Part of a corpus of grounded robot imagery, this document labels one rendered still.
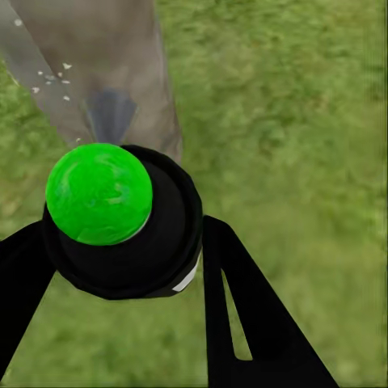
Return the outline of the pesticide atomizer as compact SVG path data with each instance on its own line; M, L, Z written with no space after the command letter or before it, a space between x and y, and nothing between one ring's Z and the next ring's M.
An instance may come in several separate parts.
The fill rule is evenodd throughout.
M192 177L165 154L122 145L134 99L96 91L83 106L96 143L51 170L41 224L48 257L78 290L106 300L172 297L192 281L202 249Z

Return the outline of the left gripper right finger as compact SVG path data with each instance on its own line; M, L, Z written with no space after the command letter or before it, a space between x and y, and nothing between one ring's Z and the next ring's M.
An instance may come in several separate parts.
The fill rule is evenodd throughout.
M201 243L209 388L339 388L232 227L204 215ZM234 354L221 270L252 361Z

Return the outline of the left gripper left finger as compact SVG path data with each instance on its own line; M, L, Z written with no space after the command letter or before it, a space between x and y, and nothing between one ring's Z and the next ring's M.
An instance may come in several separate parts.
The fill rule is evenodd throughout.
M42 223L36 221L0 239L0 382L53 273L59 272L44 246Z

